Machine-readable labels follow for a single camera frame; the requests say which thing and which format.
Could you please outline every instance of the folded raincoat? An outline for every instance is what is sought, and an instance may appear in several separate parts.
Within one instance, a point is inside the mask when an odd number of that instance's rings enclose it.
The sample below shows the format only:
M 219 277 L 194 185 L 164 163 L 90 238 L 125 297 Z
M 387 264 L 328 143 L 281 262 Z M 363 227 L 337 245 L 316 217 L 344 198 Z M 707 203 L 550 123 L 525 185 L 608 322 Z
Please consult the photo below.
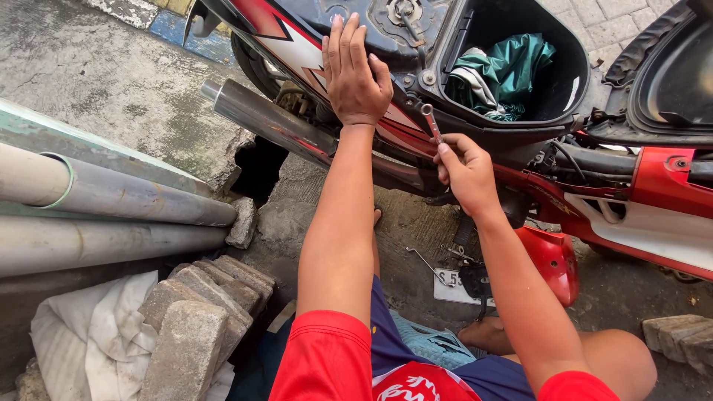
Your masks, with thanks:
M 525 112 L 535 73 L 552 64 L 554 53 L 542 34 L 511 36 L 487 52 L 470 48 L 448 75 L 446 94 L 486 117 L 515 121 Z

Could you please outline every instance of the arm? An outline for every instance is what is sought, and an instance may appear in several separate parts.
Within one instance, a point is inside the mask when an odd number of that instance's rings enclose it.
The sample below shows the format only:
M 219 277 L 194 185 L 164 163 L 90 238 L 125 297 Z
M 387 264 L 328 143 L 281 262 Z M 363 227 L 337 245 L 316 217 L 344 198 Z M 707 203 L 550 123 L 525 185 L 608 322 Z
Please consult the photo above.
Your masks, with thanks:
M 490 155 L 462 133 L 443 138 L 462 162 L 440 145 L 438 177 L 476 222 L 498 312 L 533 391 L 559 372 L 589 372 L 576 329 L 500 207 Z
M 373 55 L 367 61 L 366 27 L 358 25 L 354 13 L 342 31 L 342 18 L 335 16 L 330 37 L 322 41 L 329 100 L 344 127 L 299 256 L 297 314 L 335 310 L 368 326 L 374 274 L 371 142 L 393 88 L 386 64 Z

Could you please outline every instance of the hole in ground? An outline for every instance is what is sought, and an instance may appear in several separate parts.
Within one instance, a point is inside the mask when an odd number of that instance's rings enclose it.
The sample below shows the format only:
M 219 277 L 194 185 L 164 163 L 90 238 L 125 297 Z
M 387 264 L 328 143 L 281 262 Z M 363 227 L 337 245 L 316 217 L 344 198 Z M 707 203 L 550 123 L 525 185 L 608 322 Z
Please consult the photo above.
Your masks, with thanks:
M 279 180 L 279 168 L 288 154 L 288 151 L 267 139 L 256 137 L 255 146 L 242 148 L 235 154 L 235 164 L 242 172 L 230 190 L 252 198 L 258 208 L 266 204 Z

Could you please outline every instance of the red motorcycle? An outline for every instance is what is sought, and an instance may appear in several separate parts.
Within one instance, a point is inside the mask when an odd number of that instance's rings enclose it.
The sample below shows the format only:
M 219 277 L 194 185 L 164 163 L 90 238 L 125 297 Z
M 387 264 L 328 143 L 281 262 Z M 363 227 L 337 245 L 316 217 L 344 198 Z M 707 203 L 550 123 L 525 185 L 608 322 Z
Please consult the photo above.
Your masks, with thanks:
M 442 132 L 462 132 L 495 164 L 498 196 L 565 304 L 578 291 L 571 240 L 524 226 L 559 224 L 599 252 L 633 255 L 713 279 L 713 10 L 681 1 L 603 76 L 577 37 L 535 0 L 196 0 L 185 37 L 232 29 L 235 57 L 270 100 L 206 81 L 214 112 L 328 168 L 339 145 L 322 73 L 332 17 L 361 16 L 366 49 L 387 62 L 394 97 L 374 138 L 374 182 L 457 204 L 437 179 L 430 103 Z M 446 80 L 473 46 L 541 33 L 557 49 L 517 121 L 451 100 Z

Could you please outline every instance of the hand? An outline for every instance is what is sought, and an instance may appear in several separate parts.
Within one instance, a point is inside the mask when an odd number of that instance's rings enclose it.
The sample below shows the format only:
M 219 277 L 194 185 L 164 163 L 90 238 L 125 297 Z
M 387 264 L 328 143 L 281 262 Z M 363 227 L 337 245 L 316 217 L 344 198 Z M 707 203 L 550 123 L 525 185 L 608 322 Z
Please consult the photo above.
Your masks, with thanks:
M 502 210 L 488 152 L 462 133 L 447 133 L 443 140 L 445 143 L 438 145 L 438 154 L 434 156 L 438 179 L 451 184 L 463 211 L 477 223 L 481 217 Z
M 342 17 L 334 16 L 330 36 L 322 38 L 322 63 L 327 93 L 334 112 L 344 126 L 376 126 L 391 102 L 389 67 L 375 55 L 366 60 L 366 26 L 353 13 L 342 31 Z M 376 81 L 371 72 L 376 74 Z

